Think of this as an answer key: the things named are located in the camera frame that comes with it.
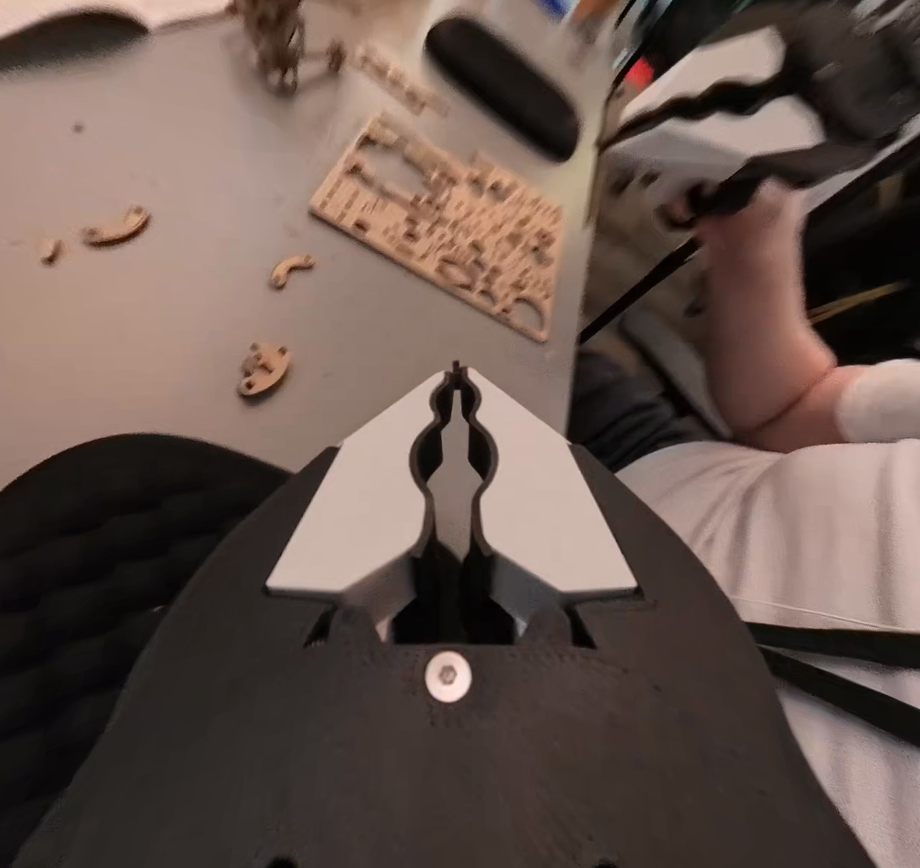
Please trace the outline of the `person's right forearm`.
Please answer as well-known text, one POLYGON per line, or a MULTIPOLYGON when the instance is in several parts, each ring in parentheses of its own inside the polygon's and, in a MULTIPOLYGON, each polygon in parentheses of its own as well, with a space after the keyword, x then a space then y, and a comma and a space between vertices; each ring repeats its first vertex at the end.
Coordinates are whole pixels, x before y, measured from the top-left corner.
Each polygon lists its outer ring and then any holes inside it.
POLYGON ((840 396, 853 374, 814 332, 797 290, 712 294, 707 378, 742 445, 766 452, 839 444, 840 396))

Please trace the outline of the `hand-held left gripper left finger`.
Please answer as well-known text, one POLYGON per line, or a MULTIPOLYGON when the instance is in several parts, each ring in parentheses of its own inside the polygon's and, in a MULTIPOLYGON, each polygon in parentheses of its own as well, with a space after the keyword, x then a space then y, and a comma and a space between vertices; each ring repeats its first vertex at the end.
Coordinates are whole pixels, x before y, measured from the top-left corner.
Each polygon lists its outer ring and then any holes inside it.
POLYGON ((460 563, 439 541, 455 373, 436 373, 347 437, 266 581, 273 598, 363 609, 405 642, 461 637, 460 563))

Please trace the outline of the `black rounded object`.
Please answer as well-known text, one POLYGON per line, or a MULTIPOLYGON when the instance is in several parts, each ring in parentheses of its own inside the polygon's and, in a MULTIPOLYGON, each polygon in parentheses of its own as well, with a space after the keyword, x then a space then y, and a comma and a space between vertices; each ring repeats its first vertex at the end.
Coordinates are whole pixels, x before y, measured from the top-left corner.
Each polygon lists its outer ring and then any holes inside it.
POLYGON ((114 57, 145 43, 148 28, 121 13, 53 16, 1 39, 1 74, 70 67, 114 57))

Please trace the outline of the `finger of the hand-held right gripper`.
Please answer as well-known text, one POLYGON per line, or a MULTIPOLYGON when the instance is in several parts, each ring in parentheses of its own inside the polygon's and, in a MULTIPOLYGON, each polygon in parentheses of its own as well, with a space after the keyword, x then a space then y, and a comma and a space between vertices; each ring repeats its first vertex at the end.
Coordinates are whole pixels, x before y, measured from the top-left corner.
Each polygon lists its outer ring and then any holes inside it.
POLYGON ((623 107, 603 164, 645 180, 652 196, 710 196, 771 178, 811 188, 827 180, 827 129, 807 98, 775 80, 695 90, 659 80, 623 107))
POLYGON ((774 26, 696 49, 627 104, 599 149, 785 149, 786 113, 749 110, 786 57, 774 26))

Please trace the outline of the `dark wooden model assembly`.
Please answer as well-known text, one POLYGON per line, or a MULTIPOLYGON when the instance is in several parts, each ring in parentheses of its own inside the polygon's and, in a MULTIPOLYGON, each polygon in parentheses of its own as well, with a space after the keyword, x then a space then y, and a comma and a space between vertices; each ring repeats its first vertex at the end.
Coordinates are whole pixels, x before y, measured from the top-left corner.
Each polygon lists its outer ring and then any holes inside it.
MULTIPOLYGON (((293 94, 298 88, 304 62, 321 62, 337 76, 348 52, 343 42, 333 40, 318 50, 306 47, 306 0, 231 0, 227 11, 240 19, 255 52, 255 62, 267 88, 277 94, 293 94)), ((356 0, 323 0, 358 14, 356 0)))

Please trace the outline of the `curved wooden link piece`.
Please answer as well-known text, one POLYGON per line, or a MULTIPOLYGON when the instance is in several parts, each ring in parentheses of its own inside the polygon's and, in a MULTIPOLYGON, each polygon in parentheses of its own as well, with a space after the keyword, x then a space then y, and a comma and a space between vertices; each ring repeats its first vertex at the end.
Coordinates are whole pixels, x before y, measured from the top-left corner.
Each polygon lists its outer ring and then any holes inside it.
POLYGON ((79 239, 89 248, 108 248, 127 243, 147 230, 152 222, 151 212, 141 206, 128 207, 117 219, 80 230, 79 239))
POLYGON ((270 287, 275 290, 282 290, 287 286, 292 274, 310 271, 315 266, 316 259, 307 253, 284 258, 274 264, 270 271, 270 287))

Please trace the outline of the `person's dark trousers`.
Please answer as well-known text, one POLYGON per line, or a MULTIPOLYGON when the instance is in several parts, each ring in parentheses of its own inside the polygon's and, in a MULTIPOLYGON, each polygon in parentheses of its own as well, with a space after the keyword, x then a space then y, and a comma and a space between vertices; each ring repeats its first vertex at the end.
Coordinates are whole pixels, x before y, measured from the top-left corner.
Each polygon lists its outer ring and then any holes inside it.
POLYGON ((704 437, 609 357, 581 349, 574 362, 566 437, 618 473, 666 448, 704 437))

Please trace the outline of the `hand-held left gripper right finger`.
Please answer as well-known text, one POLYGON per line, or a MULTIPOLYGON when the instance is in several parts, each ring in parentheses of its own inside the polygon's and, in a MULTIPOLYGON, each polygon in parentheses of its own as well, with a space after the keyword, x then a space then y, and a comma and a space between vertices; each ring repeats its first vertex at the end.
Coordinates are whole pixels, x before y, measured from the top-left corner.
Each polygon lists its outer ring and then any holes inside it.
POLYGON ((460 392, 467 460, 480 480, 470 556, 516 635, 544 609, 639 598, 569 440, 477 370, 460 372, 460 392))

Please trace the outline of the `black padded cushion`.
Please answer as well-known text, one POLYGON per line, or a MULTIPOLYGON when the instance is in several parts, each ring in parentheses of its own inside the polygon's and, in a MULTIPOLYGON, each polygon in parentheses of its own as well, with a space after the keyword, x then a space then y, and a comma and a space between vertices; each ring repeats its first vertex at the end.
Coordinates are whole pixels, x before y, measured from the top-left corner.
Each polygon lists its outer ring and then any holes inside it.
POLYGON ((291 476, 144 433, 65 449, 2 489, 2 866, 97 744, 169 607, 291 476))

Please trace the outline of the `small wooden sheet fragment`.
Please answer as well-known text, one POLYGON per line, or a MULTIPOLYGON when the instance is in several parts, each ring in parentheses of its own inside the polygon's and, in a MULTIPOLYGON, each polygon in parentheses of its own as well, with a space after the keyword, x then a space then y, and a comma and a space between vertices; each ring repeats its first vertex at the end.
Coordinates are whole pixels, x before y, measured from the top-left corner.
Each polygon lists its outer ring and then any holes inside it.
POLYGON ((416 117, 433 113, 445 118, 449 106, 426 83, 416 80, 395 57, 372 45, 361 45, 351 54, 351 67, 416 117))

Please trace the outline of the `person's right hand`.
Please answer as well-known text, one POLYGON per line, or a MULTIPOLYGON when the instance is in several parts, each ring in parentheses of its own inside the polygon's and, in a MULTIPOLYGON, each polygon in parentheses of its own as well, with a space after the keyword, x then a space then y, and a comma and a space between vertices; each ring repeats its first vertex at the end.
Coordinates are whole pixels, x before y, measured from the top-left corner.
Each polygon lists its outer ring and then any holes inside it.
POLYGON ((771 180, 740 211, 696 219, 693 233, 704 251, 710 311, 761 297, 791 297, 799 290, 805 197, 771 180))

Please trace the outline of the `oval notched wooden piece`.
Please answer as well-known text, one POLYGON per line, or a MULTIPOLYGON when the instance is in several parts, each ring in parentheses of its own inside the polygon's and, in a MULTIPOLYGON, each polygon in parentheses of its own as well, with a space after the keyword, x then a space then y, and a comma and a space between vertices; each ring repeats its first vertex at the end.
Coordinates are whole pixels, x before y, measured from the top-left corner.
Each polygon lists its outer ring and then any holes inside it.
POLYGON ((288 375, 291 363, 292 352, 287 346, 253 343, 240 365, 236 393, 244 399, 270 395, 288 375))

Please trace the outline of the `wooden parts sheet with cutouts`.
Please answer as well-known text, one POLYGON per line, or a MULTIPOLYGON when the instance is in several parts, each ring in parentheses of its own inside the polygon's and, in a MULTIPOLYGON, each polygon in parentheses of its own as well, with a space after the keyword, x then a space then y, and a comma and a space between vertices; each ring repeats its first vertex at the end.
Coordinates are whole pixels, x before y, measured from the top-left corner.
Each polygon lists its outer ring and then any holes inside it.
POLYGON ((371 117, 309 214, 414 276, 546 344, 564 209, 477 154, 461 161, 385 112, 371 117))

